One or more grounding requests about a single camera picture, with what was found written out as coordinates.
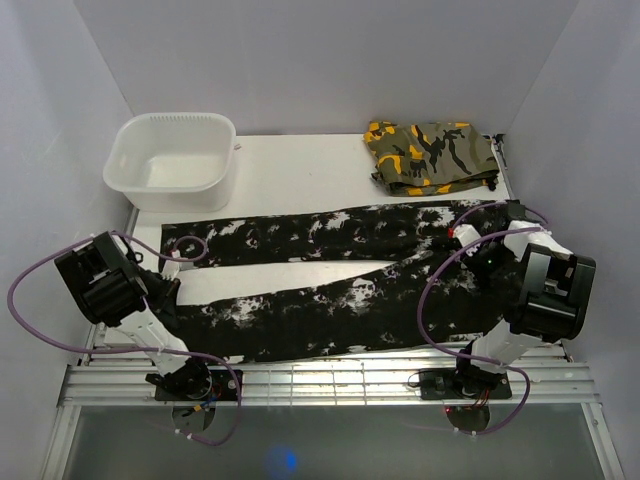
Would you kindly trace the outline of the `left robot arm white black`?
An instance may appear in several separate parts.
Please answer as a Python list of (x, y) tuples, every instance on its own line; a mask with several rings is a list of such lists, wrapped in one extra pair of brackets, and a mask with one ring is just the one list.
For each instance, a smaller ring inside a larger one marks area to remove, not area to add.
[(109, 233), (54, 259), (85, 318), (145, 350), (157, 369), (147, 382), (179, 399), (204, 399), (212, 391), (212, 376), (174, 334), (181, 286), (177, 275), (185, 260), (174, 247), (159, 273), (142, 268), (141, 262), (140, 254), (129, 246), (120, 248)]

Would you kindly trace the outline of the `black white tie-dye trousers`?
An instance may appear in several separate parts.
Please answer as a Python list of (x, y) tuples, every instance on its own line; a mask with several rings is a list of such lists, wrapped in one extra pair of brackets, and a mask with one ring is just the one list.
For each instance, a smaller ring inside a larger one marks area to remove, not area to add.
[(169, 223), (171, 248), (199, 269), (319, 261), (377, 261), (330, 283), (177, 307), (174, 334), (189, 349), (243, 362), (412, 348), (484, 333), (504, 313), (460, 263), (448, 230), (465, 217), (481, 234), (504, 230), (504, 206), (435, 201), (329, 212)]

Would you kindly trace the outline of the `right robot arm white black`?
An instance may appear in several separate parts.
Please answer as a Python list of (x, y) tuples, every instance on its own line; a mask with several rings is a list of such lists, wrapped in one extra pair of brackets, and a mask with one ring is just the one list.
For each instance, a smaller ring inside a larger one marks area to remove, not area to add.
[(471, 341), (456, 359), (451, 382), (463, 397), (484, 397), (507, 382), (506, 370), (531, 348), (575, 338), (584, 325), (596, 262), (557, 243), (545, 228), (532, 231), (517, 201), (506, 208), (500, 227), (508, 234), (484, 244), (471, 243), (479, 232), (457, 220), (450, 235), (469, 249), (461, 263), (477, 284), (506, 302), (501, 319), (488, 333)]

